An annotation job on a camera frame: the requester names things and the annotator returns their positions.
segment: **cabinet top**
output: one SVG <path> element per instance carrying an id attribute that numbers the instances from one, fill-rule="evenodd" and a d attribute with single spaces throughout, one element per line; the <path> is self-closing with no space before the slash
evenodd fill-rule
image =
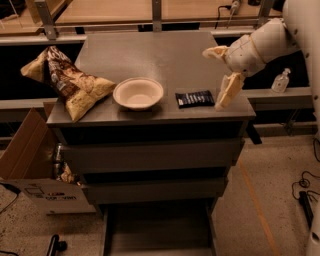
<path id="1" fill-rule="evenodd" d="M 148 77 L 162 84 L 164 97 L 152 108 L 135 112 L 119 106 L 110 95 L 74 124 L 58 100 L 47 124 L 74 127 L 254 118 L 255 112 L 241 94 L 219 112 L 212 106 L 179 109 L 175 93 L 210 90 L 216 99 L 223 76 L 231 74 L 222 62 L 202 56 L 216 45 L 211 33 L 203 31 L 90 34 L 75 62 L 81 71 L 115 83 Z"/>

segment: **open cardboard box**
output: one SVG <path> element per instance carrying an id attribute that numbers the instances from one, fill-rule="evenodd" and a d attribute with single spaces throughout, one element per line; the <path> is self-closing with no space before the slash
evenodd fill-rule
<path id="1" fill-rule="evenodd" d="M 54 179 L 57 142 L 45 120 L 31 109 L 0 158 L 0 181 L 19 188 L 46 214 L 95 212 L 80 186 Z"/>

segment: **concrete floor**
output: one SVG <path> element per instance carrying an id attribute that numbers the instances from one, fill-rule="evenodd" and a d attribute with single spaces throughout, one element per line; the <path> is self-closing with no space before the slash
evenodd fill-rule
<path id="1" fill-rule="evenodd" d="M 246 139 L 212 214 L 219 256 L 305 255 L 309 228 L 302 207 L 292 196 L 292 183 L 305 170 L 320 176 L 313 138 L 262 136 L 260 145 Z M 319 181 L 310 181 L 311 188 L 320 192 Z M 298 195 L 299 186 L 295 189 Z M 13 198 L 12 192 L 0 186 L 0 208 Z M 68 244 L 58 255 L 100 255 L 103 232 L 103 220 L 94 213 L 46 215 L 23 193 L 0 214 L 0 250 L 20 256 L 46 255 L 53 234 Z"/>

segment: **white bowl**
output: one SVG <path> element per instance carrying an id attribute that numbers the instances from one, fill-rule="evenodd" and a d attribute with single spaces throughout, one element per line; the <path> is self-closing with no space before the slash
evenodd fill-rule
<path id="1" fill-rule="evenodd" d="M 158 82 L 136 77 L 119 83 L 113 91 L 114 100 L 132 110 L 145 110 L 163 97 L 163 87 Z"/>

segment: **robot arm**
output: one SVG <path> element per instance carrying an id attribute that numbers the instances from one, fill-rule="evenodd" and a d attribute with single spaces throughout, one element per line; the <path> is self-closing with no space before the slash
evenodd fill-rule
<path id="1" fill-rule="evenodd" d="M 301 50 L 307 67 L 313 107 L 320 129 L 320 1 L 286 0 L 283 21 L 272 19 L 230 47 L 218 46 L 203 52 L 223 61 L 233 72 L 222 82 L 218 108 L 226 108 L 241 90 L 245 77 L 264 69 L 271 60 Z M 307 245 L 307 256 L 320 254 L 320 203 L 317 204 Z"/>
<path id="2" fill-rule="evenodd" d="M 226 108 L 241 90 L 246 77 L 263 70 L 267 63 L 300 50 L 281 19 L 272 19 L 230 47 L 218 46 L 203 52 L 206 58 L 223 61 L 233 72 L 221 85 L 216 109 Z"/>

